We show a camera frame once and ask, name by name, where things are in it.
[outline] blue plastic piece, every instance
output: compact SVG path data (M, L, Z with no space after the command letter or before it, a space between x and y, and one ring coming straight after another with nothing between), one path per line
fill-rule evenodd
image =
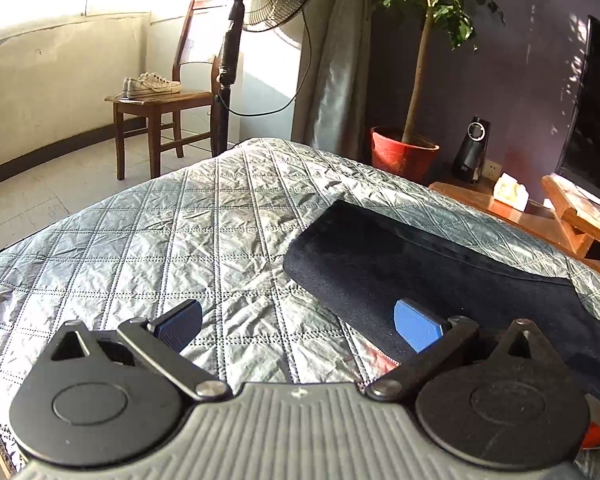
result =
M195 300L186 301L156 319L154 325L154 336L180 353L202 329L202 306Z
M416 351L440 339L444 333L442 323L431 319L409 300L398 300L394 308L395 329Z

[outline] black lever arm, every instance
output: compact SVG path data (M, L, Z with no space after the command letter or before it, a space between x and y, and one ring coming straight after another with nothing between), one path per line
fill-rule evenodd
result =
M220 382L218 378L205 372L155 338L147 331L147 325L148 321L143 317L130 319L118 326L118 335L121 341L149 369L164 376L193 400L198 402L209 400L206 395L200 395L196 391L196 387L207 381L212 381L217 387ZM231 388L226 384L224 386L225 391L222 394L218 394L218 391L214 393L214 400L227 399L232 396Z
M449 319L452 328L426 351L414 355L408 364L400 365L366 387L365 393L381 402L400 402L417 394L433 376L462 360L472 341L477 339L478 324L467 317Z

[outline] tv screen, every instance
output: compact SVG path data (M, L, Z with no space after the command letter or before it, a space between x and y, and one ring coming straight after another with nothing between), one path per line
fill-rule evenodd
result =
M600 21L591 16L578 101L557 173L600 198Z

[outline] white sneaker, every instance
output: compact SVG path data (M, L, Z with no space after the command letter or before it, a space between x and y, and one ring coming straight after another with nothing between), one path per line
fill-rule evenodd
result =
M154 94L177 94L182 89L179 81L169 81L157 73L144 73L138 79L130 77L126 87L126 97L142 97Z
M125 77L125 80L122 82L122 92L120 92L120 95L122 97L126 97L126 92L129 90L129 78Z

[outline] wall outlet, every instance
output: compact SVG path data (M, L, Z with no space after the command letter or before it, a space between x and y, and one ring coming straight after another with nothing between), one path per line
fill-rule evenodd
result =
M502 166L492 160L485 160L482 167L482 176L488 180L496 181L502 175Z

